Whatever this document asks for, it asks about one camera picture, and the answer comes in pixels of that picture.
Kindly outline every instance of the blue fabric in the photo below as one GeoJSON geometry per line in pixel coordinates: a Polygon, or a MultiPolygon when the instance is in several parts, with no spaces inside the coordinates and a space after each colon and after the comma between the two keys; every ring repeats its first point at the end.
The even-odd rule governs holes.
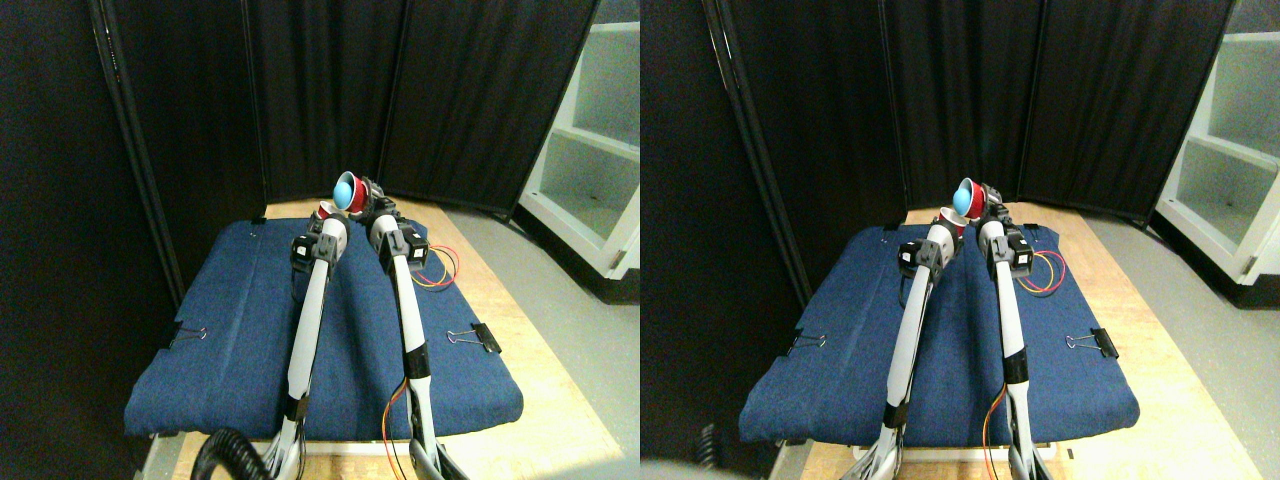
{"type": "MultiPolygon", "coordinates": [[[[426,236],[422,225],[413,227],[426,236]]],[[[209,335],[156,353],[124,410],[129,434],[230,426],[250,438],[275,435],[308,276],[293,274],[289,244],[305,229],[306,220],[289,219],[241,221],[221,232],[175,319],[183,328],[207,328],[209,335]]],[[[396,296],[366,238],[365,229],[352,223],[347,251],[329,282],[312,369],[308,439],[381,439],[383,407],[404,375],[396,296]]],[[[442,269],[433,255],[422,273],[434,280],[442,269]]],[[[436,434],[520,419],[524,397],[502,357],[477,344],[451,344],[445,337],[447,330],[466,332],[479,321],[457,287],[415,289],[430,356],[436,434]]],[[[408,436],[404,402],[397,402],[388,419],[396,438],[408,436]]]]}
{"type": "MultiPolygon", "coordinates": [[[[1059,251],[1052,230],[1025,232],[1033,248],[1059,251]]],[[[872,228],[849,242],[796,326],[805,335],[826,334],[826,347],[797,348],[773,361],[742,408],[742,440],[874,443],[902,319],[895,255],[899,244],[925,233],[927,225],[896,232],[872,228]]],[[[911,447],[982,445],[982,420],[1004,383],[996,287],[973,230],[968,233],[970,238],[947,265],[925,311],[905,436],[911,447]]],[[[1071,259],[1066,261],[1070,266],[1071,259]]],[[[1044,285],[1047,278],[1048,269],[1037,260],[1032,279],[1044,285]]],[[[1048,298],[1015,289],[1029,358],[1034,440],[1133,426],[1138,401],[1116,360],[1096,349],[1066,347],[1066,335],[1088,335],[1089,328],[1098,326],[1070,271],[1048,298]]],[[[1005,403],[992,416],[992,436],[1007,444],[1004,408],[1005,403]]]]}

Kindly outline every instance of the black joint bracket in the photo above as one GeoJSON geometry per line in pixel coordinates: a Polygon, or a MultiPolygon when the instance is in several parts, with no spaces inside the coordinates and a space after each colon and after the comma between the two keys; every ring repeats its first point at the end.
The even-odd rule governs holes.
{"type": "Polygon", "coordinates": [[[428,248],[426,237],[422,237],[420,233],[417,233],[417,229],[415,229],[413,225],[410,225],[408,221],[402,221],[399,223],[398,227],[401,230],[401,237],[404,238],[404,243],[407,243],[408,246],[408,253],[406,253],[406,259],[408,260],[408,270],[410,271],[422,270],[424,268],[426,268],[426,248],[428,248]]]}
{"type": "Polygon", "coordinates": [[[404,376],[408,379],[431,376],[431,365],[426,358],[426,343],[417,346],[417,348],[410,352],[404,352],[404,376]]]}
{"type": "Polygon", "coordinates": [[[404,242],[404,233],[399,229],[387,232],[383,236],[383,246],[378,248],[378,261],[383,264],[383,271],[390,275],[394,270],[397,255],[408,255],[408,243],[404,242]]]}
{"type": "Polygon", "coordinates": [[[301,399],[284,396],[284,417],[301,424],[302,419],[307,417],[308,403],[311,403],[311,396],[307,394],[303,394],[301,399]]]}
{"type": "Polygon", "coordinates": [[[319,242],[320,236],[311,232],[293,237],[293,244],[289,247],[289,264],[293,265],[293,270],[302,273],[311,271],[312,259],[315,259],[315,246],[319,242]]]}
{"type": "Polygon", "coordinates": [[[897,246],[897,269],[902,273],[902,276],[915,278],[915,260],[920,252],[922,242],[924,242],[923,238],[916,238],[897,246]]]}
{"type": "Polygon", "coordinates": [[[1005,383],[1014,385],[1030,380],[1027,372],[1027,347],[1005,357],[1005,383]]]}
{"type": "Polygon", "coordinates": [[[892,404],[884,404],[884,428],[896,429],[906,425],[906,406],[910,404],[902,401],[902,404],[895,407],[892,404]]]}
{"type": "Polygon", "coordinates": [[[311,257],[324,260],[329,262],[329,266],[333,266],[338,262],[339,255],[342,255],[342,252],[338,251],[338,237],[320,234],[320,241],[315,243],[311,257]]]}
{"type": "Polygon", "coordinates": [[[1023,278],[1032,274],[1032,256],[1034,250],[1027,243],[1027,237],[1018,227],[1005,227],[1005,237],[1009,238],[1009,250],[1012,251],[1009,260],[1009,271],[1012,278],[1023,278]]]}

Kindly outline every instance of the black wall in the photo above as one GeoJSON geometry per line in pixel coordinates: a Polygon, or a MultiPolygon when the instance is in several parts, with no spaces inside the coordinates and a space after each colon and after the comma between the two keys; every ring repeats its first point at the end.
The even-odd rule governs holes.
{"type": "Polygon", "coordinates": [[[250,1],[270,201],[376,177],[407,1],[250,1]]]}
{"type": "Polygon", "coordinates": [[[262,159],[239,3],[115,0],[111,44],[184,285],[218,233],[262,214],[262,159]]]}
{"type": "Polygon", "coordinates": [[[732,17],[808,296],[849,238],[906,215],[879,14],[870,1],[736,3],[732,17]]]}
{"type": "Polygon", "coordinates": [[[908,205],[950,204],[965,177],[1016,193],[1041,4],[884,6],[908,205]]]}
{"type": "Polygon", "coordinates": [[[1047,8],[1020,197],[1146,221],[1231,3],[1053,0],[1047,8]]]}
{"type": "Polygon", "coordinates": [[[388,193],[509,214],[594,1],[415,1],[379,177],[388,193]]]}
{"type": "Polygon", "coordinates": [[[0,477],[128,479],[124,404],[173,319],[87,3],[0,8],[0,477]]]}
{"type": "Polygon", "coordinates": [[[800,305],[751,175],[694,1],[644,3],[640,124],[645,260],[640,454],[692,460],[714,422],[731,468],[767,474],[773,449],[737,440],[737,413],[788,342],[800,305]]]}

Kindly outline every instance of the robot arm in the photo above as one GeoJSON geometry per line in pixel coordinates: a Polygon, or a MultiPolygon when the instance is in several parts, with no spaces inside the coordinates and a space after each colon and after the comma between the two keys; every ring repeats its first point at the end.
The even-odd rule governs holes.
{"type": "Polygon", "coordinates": [[[367,178],[342,174],[334,187],[334,201],[351,219],[369,230],[369,242],[383,270],[390,276],[399,305],[401,338],[404,347],[404,376],[408,379],[410,454],[420,479],[465,480],[467,476],[435,439],[431,421],[431,370],[417,308],[412,271],[426,266],[426,238],[422,238],[396,210],[396,202],[367,178]]]}
{"type": "Polygon", "coordinates": [[[293,239],[289,253],[293,269],[310,273],[307,293],[302,300],[298,330],[293,337],[289,357],[288,398],[280,431],[266,453],[266,467],[274,479],[297,476],[302,429],[307,415],[307,396],[311,390],[311,367],[315,362],[316,340],[320,335],[320,317],[324,296],[333,269],[347,248],[347,219],[329,202],[311,214],[307,232],[293,239]]]}
{"type": "Polygon", "coordinates": [[[984,197],[982,218],[978,220],[978,250],[987,259],[987,270],[996,283],[1000,302],[1000,339],[1004,349],[1005,385],[1009,404],[1005,407],[1009,424],[1009,466],[1019,480],[1051,479],[1044,461],[1032,442],[1030,413],[1027,392],[1030,376],[1027,369],[1027,347],[1023,343],[1021,316],[1014,279],[1030,275],[1033,250],[1023,232],[1014,224],[1009,209],[1001,202],[1000,192],[965,179],[961,189],[970,188],[974,197],[984,197]]]}
{"type": "Polygon", "coordinates": [[[964,242],[964,225],[966,223],[955,210],[942,207],[938,218],[929,227],[927,238],[918,238],[899,247],[899,268],[904,275],[914,276],[914,280],[902,310],[902,323],[893,346],[893,360],[888,367],[884,421],[881,425],[879,439],[845,474],[844,480],[883,480],[897,475],[902,452],[902,433],[906,429],[908,404],[911,398],[911,375],[915,370],[915,353],[920,342],[920,328],[924,323],[924,308],[928,305],[929,293],[933,292],[933,287],[942,276],[942,270],[951,262],[964,242]]]}

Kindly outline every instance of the wooden platform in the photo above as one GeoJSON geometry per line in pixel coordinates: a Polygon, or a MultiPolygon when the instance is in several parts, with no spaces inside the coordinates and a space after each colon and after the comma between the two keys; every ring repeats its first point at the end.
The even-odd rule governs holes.
{"type": "MultiPolygon", "coordinates": [[[[270,205],[266,216],[305,218],[319,200],[270,205]]],[[[489,270],[484,259],[462,237],[444,211],[433,204],[399,201],[401,214],[428,228],[429,241],[447,244],[461,256],[462,274],[457,287],[502,342],[502,360],[525,396],[525,411],[518,421],[488,430],[442,436],[472,479],[535,479],[549,477],[576,466],[622,457],[622,449],[609,435],[595,411],[564,371],[556,353],[507,293],[502,282],[489,270]]],[[[353,238],[352,242],[361,239],[353,238]]],[[[188,434],[174,468],[173,479],[187,480],[205,435],[188,434]]],[[[308,442],[312,451],[324,442],[308,442]]],[[[381,452],[381,444],[376,451],[381,452]]],[[[412,477],[412,466],[399,447],[404,471],[412,477]]],[[[392,479],[387,457],[375,456],[307,456],[305,479],[392,479]]]]}
{"type": "MultiPolygon", "coordinates": [[[[1258,479],[1258,470],[1222,419],[1187,358],[1111,253],[1074,210],[1009,204],[1018,223],[1037,223],[1061,236],[1062,256],[1120,351],[1142,416],[1132,429],[1059,444],[1047,462],[1062,479],[1258,479]]],[[[906,223],[929,223],[937,209],[916,210],[906,223]]],[[[996,454],[1007,458],[1005,451],[996,454]]],[[[854,463],[850,447],[818,443],[805,479],[838,479],[854,463]]],[[[997,472],[1010,479],[1006,462],[997,472]]],[[[901,479],[983,479],[977,463],[904,463],[901,479]]]]}

